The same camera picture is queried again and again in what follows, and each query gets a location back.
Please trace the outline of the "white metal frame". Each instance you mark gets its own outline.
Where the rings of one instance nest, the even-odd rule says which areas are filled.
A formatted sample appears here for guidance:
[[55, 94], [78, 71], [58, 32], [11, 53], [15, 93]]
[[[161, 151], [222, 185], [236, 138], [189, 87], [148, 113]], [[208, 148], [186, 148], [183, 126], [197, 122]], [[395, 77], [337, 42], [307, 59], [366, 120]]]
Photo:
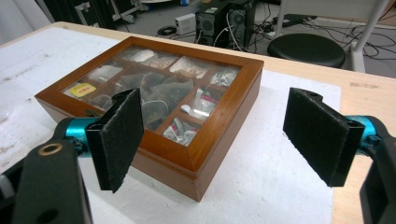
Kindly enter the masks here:
[[351, 66], [354, 71], [365, 72], [363, 48], [386, 9], [389, 0], [281, 0], [276, 22], [275, 38], [281, 36], [287, 12], [325, 18], [365, 20], [365, 28], [358, 40], [349, 44]]

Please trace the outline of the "silver tea packet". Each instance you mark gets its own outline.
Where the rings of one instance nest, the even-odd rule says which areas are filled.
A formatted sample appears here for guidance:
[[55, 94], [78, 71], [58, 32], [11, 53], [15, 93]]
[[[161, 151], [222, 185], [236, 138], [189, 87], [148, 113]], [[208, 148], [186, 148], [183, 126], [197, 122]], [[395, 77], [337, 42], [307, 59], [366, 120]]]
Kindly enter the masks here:
[[239, 70], [232, 67], [220, 69], [210, 80], [212, 85], [229, 87], [236, 78]]

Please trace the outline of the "black round stool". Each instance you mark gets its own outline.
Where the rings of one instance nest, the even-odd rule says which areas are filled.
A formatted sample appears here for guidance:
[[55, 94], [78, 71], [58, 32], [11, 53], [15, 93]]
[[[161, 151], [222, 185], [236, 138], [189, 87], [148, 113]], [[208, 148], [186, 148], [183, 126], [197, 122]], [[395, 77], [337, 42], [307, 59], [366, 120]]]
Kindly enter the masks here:
[[279, 36], [271, 41], [267, 52], [271, 57], [333, 68], [341, 68], [346, 61], [340, 45], [327, 37], [312, 34]]

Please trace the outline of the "white box device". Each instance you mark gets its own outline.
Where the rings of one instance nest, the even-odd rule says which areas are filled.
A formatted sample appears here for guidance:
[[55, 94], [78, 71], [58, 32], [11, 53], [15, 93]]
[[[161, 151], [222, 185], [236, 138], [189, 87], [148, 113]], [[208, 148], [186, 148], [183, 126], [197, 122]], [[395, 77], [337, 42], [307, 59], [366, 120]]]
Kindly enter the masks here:
[[193, 32], [196, 28], [195, 14], [190, 13], [175, 18], [175, 23], [177, 27], [177, 33], [179, 35], [184, 35]]

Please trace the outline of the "pile of dark mesh tea bags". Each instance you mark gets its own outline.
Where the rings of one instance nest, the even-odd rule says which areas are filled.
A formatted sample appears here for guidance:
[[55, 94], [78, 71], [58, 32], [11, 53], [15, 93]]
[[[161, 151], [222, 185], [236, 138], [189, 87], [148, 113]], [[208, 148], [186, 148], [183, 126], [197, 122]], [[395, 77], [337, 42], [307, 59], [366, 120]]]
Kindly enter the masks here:
[[139, 89], [143, 123], [155, 131], [179, 102], [193, 88], [192, 80], [178, 80], [176, 76], [147, 72], [121, 76], [114, 83], [114, 92]]

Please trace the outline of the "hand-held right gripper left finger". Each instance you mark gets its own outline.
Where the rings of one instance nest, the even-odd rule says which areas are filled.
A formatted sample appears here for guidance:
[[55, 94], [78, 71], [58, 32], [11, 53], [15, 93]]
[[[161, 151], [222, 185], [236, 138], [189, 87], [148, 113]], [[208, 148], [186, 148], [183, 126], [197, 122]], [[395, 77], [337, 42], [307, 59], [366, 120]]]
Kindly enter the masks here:
[[116, 192], [123, 183], [144, 134], [139, 89], [117, 93], [101, 117], [75, 118], [65, 136], [78, 155], [90, 155], [101, 190]]

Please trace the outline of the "wooden tea box glass lid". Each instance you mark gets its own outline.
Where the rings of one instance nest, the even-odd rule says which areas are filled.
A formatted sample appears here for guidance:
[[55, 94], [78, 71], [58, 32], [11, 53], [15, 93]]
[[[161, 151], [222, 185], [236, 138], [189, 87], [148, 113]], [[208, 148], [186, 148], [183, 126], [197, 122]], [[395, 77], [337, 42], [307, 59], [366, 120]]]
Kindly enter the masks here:
[[[211, 78], [226, 67], [239, 70], [232, 84], [212, 85]], [[262, 68], [262, 61], [256, 59], [129, 37], [47, 87], [36, 99], [56, 121], [99, 117], [110, 107], [110, 98], [116, 94], [114, 83], [121, 76], [155, 72], [192, 80], [192, 90], [160, 126], [155, 131], [145, 127], [132, 165], [200, 201], [258, 96]], [[96, 90], [77, 98], [69, 89], [78, 83], [89, 83]], [[183, 105], [192, 105], [198, 89], [209, 91], [218, 101], [207, 119], [181, 110]], [[187, 147], [163, 136], [175, 118], [182, 122], [184, 132], [198, 129]]]

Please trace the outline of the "black equipment case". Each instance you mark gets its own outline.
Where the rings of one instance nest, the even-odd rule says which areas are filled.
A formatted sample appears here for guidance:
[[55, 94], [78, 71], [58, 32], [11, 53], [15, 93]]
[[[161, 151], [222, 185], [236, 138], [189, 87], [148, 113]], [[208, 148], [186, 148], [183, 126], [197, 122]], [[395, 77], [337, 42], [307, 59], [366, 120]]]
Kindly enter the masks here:
[[131, 21], [140, 0], [36, 0], [51, 21], [115, 30], [115, 21]]

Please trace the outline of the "yellow label tea bag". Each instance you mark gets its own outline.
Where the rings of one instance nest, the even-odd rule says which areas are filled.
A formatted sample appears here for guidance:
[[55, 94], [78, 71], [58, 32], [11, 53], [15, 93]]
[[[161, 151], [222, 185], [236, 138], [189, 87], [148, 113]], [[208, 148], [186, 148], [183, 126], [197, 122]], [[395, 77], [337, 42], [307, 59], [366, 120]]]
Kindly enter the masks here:
[[77, 85], [71, 87], [69, 92], [72, 93], [77, 98], [83, 97], [89, 93], [92, 93], [96, 88], [89, 83], [78, 83]]

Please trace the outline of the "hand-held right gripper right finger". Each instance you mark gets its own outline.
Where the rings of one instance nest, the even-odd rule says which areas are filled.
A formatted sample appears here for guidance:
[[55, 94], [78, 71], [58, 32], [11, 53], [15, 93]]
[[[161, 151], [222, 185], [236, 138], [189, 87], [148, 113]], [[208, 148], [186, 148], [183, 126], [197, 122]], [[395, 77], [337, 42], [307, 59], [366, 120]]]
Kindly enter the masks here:
[[366, 116], [344, 116], [315, 92], [291, 88], [283, 131], [329, 187], [345, 185], [355, 154], [377, 131]]

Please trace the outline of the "black computer tower green sticker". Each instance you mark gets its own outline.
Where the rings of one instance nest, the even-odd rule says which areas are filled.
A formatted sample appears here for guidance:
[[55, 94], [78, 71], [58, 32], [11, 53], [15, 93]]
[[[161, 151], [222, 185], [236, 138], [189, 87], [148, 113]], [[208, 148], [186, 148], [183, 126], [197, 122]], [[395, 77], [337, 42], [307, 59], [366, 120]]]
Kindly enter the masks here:
[[228, 45], [227, 7], [202, 7], [195, 13], [196, 42], [224, 48]]

